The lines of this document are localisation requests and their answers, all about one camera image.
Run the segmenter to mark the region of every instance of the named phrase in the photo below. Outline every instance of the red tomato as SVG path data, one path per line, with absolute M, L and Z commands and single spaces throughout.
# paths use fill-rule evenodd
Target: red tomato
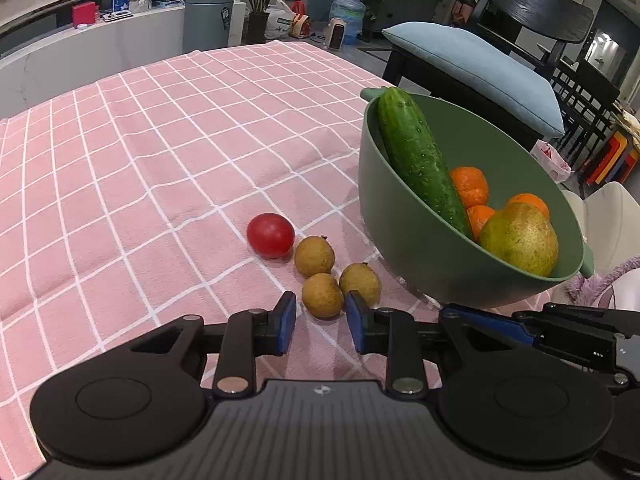
M 286 256 L 295 238 L 293 225 L 276 213 L 262 213 L 249 222 L 246 238 L 252 249 L 263 258 Z

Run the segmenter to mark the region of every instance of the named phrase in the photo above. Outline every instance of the tangerine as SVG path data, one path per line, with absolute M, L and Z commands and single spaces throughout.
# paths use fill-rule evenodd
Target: tangerine
M 534 195 L 533 193 L 519 193 L 517 195 L 514 195 L 509 199 L 507 205 L 513 204 L 514 202 L 525 202 L 527 204 L 534 205 L 535 207 L 540 209 L 540 211 L 542 211 L 542 214 L 547 220 L 551 218 L 549 214 L 549 208 L 539 196 Z
M 466 209 L 486 205 L 489 200 L 489 184 L 482 171 L 472 166 L 460 166 L 451 171 L 451 178 Z
M 469 223 L 474 233 L 474 240 L 477 242 L 480 240 L 480 231 L 482 231 L 488 219 L 495 214 L 495 209 L 487 205 L 478 204 L 467 209 L 466 214 L 469 216 Z

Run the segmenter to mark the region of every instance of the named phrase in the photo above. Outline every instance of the sticker label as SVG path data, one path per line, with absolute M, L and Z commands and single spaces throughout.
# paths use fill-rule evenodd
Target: sticker label
M 222 16 L 222 25 L 225 27 L 225 30 L 229 28 L 231 24 L 231 12 L 228 7 L 224 7 L 220 12 L 220 16 Z

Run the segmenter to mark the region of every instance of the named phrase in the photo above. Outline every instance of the bowl handle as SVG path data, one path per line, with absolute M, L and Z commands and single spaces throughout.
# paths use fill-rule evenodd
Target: bowl handle
M 386 90 L 386 86 L 382 88 L 363 88 L 360 91 L 360 97 L 363 98 L 367 102 L 372 102 L 376 97 L 380 97 L 382 92 Z
M 582 243 L 584 245 L 584 257 L 582 258 L 582 267 L 580 267 L 580 273 L 585 278 L 590 278 L 595 272 L 593 252 L 591 251 L 591 248 L 586 243 L 584 243 L 584 241 Z

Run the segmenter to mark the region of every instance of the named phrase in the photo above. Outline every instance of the pink checkered tablecloth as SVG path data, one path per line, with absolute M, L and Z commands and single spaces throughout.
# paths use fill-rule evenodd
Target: pink checkered tablecloth
M 0 479 L 42 462 L 29 405 L 48 377 L 183 314 L 223 322 L 300 294 L 291 262 L 248 248 L 259 213 L 286 216 L 298 238 L 326 235 L 336 272 L 369 262 L 382 304 L 436 318 L 360 219 L 358 95 L 384 83 L 273 41 L 129 70 L 0 120 Z M 380 377 L 384 365 L 354 352 L 343 317 L 300 309 L 289 355 L 257 361 L 261 378 L 319 380 Z

